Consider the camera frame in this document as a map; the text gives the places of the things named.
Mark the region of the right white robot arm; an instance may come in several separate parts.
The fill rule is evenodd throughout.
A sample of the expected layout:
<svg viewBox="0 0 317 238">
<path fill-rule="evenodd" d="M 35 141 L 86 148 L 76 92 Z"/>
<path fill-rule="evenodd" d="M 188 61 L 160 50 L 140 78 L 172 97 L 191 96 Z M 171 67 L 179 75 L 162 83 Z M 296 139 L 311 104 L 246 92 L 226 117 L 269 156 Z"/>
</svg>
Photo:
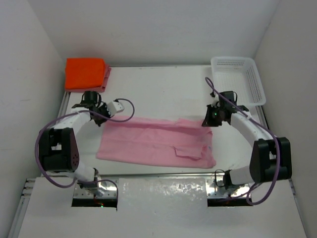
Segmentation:
<svg viewBox="0 0 317 238">
<path fill-rule="evenodd" d="M 234 127 L 252 146 L 248 166 L 227 170 L 223 176 L 225 189 L 247 183 L 265 183 L 290 179 L 292 176 L 291 144 L 285 137 L 275 137 L 254 121 L 245 106 L 238 106 L 233 91 L 219 93 L 215 104 L 207 105 L 202 127 L 219 127 L 227 122 Z"/>
</svg>

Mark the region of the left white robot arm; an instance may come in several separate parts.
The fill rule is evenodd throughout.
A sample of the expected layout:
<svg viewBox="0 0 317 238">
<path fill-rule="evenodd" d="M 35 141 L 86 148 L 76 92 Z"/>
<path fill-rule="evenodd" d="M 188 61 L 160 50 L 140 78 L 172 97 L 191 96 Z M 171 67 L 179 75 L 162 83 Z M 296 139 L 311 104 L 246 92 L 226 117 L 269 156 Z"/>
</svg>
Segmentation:
<svg viewBox="0 0 317 238">
<path fill-rule="evenodd" d="M 71 113 L 52 121 L 40 130 L 35 144 L 35 159 L 41 173 L 53 185 L 69 188 L 78 182 L 83 186 L 93 186 L 97 170 L 80 161 L 76 134 L 86 123 L 94 120 L 98 126 L 111 117 L 106 103 L 95 91 L 86 91 L 81 102 L 72 107 Z M 64 174 L 73 179 L 70 185 L 54 181 L 48 172 Z"/>
</svg>

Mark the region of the orange t-shirt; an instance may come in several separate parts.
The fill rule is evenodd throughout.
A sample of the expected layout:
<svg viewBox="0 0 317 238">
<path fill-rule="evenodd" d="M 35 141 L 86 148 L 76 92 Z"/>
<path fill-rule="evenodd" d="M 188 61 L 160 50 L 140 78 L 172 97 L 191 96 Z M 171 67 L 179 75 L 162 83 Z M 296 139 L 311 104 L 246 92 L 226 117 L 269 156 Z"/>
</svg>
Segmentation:
<svg viewBox="0 0 317 238">
<path fill-rule="evenodd" d="M 106 64 L 103 59 L 68 58 L 65 66 L 65 89 L 101 89 L 105 74 Z"/>
</svg>

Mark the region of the pink red t-shirt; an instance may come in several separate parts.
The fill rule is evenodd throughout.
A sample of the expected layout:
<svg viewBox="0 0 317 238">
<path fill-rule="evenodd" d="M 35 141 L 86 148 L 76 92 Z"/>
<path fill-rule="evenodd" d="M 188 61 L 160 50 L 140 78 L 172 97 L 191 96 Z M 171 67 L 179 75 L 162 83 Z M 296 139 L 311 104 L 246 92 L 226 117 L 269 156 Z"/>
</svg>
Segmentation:
<svg viewBox="0 0 317 238">
<path fill-rule="evenodd" d="M 104 92 L 107 86 L 107 82 L 110 76 L 111 67 L 108 64 L 103 66 L 98 71 L 97 77 L 97 92 Z"/>
</svg>

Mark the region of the light pink t-shirt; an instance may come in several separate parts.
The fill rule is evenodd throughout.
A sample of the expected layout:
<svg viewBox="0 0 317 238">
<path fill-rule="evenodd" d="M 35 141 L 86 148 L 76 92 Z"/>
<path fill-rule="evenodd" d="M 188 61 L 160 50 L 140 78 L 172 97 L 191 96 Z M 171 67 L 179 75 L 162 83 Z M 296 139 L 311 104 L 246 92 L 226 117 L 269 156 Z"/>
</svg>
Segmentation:
<svg viewBox="0 0 317 238">
<path fill-rule="evenodd" d="M 200 120 L 132 118 L 105 124 L 96 158 L 115 162 L 210 169 L 212 130 Z"/>
</svg>

